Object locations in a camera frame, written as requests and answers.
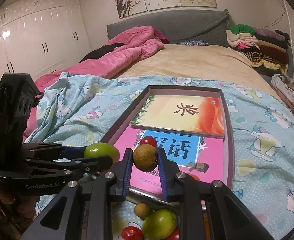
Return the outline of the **brown longan fruit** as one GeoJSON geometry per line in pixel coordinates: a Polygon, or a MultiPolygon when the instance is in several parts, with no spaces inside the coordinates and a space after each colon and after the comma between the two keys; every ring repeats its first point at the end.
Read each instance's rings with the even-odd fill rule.
{"type": "Polygon", "coordinates": [[[151,172],[157,166],[157,152],[152,145],[139,145],[133,152],[133,162],[136,168],[143,172],[151,172]]]}
{"type": "Polygon", "coordinates": [[[141,220],[144,220],[153,213],[153,210],[146,203],[138,203],[134,207],[134,213],[141,220]]]}

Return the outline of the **red cherry tomato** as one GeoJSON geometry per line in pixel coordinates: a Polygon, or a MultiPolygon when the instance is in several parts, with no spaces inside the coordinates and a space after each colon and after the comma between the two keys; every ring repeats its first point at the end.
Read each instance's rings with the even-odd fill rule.
{"type": "Polygon", "coordinates": [[[180,231],[179,229],[175,229],[170,236],[168,236],[165,240],[179,240],[180,239],[180,231]]]}
{"type": "Polygon", "coordinates": [[[151,145],[154,148],[157,148],[157,142],[156,142],[155,138],[153,138],[152,136],[143,137],[140,140],[139,144],[140,145],[151,145]]]}
{"type": "Polygon", "coordinates": [[[127,226],[122,230],[122,238],[124,240],[143,240],[142,231],[135,226],[127,226]]]}

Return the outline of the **large green apple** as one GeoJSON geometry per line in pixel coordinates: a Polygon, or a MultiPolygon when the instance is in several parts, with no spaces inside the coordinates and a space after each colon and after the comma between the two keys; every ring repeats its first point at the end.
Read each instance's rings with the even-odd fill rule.
{"type": "Polygon", "coordinates": [[[118,162],[120,159],[118,149],[104,142],[95,142],[90,144],[84,151],[85,158],[100,157],[104,155],[108,155],[113,160],[113,163],[118,162]]]}

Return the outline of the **small orange tangerine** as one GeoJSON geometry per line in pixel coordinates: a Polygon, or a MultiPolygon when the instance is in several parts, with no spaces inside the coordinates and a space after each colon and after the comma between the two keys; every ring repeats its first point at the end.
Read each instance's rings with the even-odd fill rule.
{"type": "Polygon", "coordinates": [[[189,173],[188,175],[190,175],[191,177],[193,177],[195,180],[200,181],[200,178],[197,175],[191,174],[191,173],[189,173]]]}

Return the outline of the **pink workbook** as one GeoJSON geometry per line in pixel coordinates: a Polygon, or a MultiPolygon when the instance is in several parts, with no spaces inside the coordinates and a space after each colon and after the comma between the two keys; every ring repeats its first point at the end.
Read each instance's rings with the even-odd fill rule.
{"type": "Polygon", "coordinates": [[[207,183],[214,180],[227,182],[228,166],[225,164],[222,138],[135,129],[127,126],[114,142],[114,146],[123,157],[126,148],[136,149],[140,140],[146,136],[155,138],[157,146],[164,148],[168,160],[174,161],[180,171],[195,174],[200,181],[207,183]]]}

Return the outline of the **shallow grey cardboard box tray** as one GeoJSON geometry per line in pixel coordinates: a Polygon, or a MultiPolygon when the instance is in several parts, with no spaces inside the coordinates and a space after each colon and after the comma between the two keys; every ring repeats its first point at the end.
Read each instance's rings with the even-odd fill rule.
{"type": "Polygon", "coordinates": [[[235,150],[222,90],[153,85],[128,99],[129,107],[103,142],[124,153],[152,137],[180,171],[199,181],[233,185],[235,150]]]}

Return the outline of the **yellow orange booklet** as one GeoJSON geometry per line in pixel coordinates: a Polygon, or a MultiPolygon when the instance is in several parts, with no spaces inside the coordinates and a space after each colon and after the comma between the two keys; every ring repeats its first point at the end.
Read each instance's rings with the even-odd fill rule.
{"type": "Polygon", "coordinates": [[[165,131],[225,135],[220,99],[208,96],[152,94],[130,124],[165,131]]]}

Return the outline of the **Hello Kitty blue quilt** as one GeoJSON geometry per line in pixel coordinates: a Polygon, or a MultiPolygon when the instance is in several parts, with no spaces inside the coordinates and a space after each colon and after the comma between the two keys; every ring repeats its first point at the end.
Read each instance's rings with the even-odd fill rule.
{"type": "Polygon", "coordinates": [[[275,239],[294,228],[294,117],[262,90],[236,83],[160,75],[105,79],[64,72],[36,81],[44,98],[32,110],[26,142],[98,142],[149,85],[223,91],[235,146],[232,190],[275,239]]]}

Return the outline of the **black garment on bed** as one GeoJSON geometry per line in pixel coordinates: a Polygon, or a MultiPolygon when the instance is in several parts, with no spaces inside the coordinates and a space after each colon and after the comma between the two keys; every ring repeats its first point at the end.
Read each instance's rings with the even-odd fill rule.
{"type": "Polygon", "coordinates": [[[100,47],[99,49],[93,50],[90,53],[88,53],[79,63],[84,62],[86,60],[90,59],[99,59],[102,56],[106,55],[107,53],[110,53],[114,51],[116,48],[123,46],[124,43],[114,43],[110,45],[104,45],[100,47]]]}

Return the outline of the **white wardrobe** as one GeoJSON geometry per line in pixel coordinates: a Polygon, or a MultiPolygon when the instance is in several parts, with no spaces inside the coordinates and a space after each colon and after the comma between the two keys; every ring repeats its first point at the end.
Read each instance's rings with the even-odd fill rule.
{"type": "Polygon", "coordinates": [[[19,0],[0,9],[0,80],[33,80],[76,65],[91,51],[79,0],[19,0]]]}

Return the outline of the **beige bed blanket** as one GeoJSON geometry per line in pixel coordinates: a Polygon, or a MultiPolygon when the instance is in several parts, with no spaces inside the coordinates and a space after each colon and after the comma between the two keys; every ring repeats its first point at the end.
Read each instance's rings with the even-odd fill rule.
{"type": "Polygon", "coordinates": [[[226,81],[260,90],[279,99],[245,56],[222,46],[167,44],[155,55],[130,65],[114,78],[145,75],[226,81]]]}

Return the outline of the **pink comforter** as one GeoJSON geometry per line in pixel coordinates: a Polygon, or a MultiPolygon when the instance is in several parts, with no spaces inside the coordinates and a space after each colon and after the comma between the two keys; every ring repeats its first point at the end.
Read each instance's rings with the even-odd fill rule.
{"type": "Polygon", "coordinates": [[[70,74],[95,75],[110,79],[133,63],[155,55],[167,42],[162,33],[147,25],[134,27],[112,38],[105,45],[124,43],[123,46],[99,59],[90,59],[64,70],[70,74]]]}

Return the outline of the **white crumpled clothes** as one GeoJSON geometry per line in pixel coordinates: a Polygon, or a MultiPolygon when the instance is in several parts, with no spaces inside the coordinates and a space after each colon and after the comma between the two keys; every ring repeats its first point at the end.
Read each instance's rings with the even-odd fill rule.
{"type": "Polygon", "coordinates": [[[288,74],[275,74],[271,77],[271,85],[281,92],[291,103],[294,104],[294,79],[288,74]]]}

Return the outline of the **grey headboard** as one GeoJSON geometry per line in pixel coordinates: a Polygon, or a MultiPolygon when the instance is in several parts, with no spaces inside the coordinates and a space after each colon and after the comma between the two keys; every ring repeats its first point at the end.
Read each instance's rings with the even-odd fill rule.
{"type": "Polygon", "coordinates": [[[133,28],[150,25],[159,30],[171,44],[193,40],[203,40],[210,45],[228,47],[226,29],[229,28],[228,10],[169,10],[137,16],[109,24],[108,39],[133,28]]]}

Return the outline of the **stack of folded clothes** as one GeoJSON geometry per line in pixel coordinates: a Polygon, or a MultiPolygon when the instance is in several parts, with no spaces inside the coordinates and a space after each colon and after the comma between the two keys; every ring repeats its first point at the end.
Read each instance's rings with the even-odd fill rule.
{"type": "Polygon", "coordinates": [[[237,24],[226,30],[226,39],[230,48],[248,59],[258,74],[272,77],[288,72],[288,33],[237,24]]]}

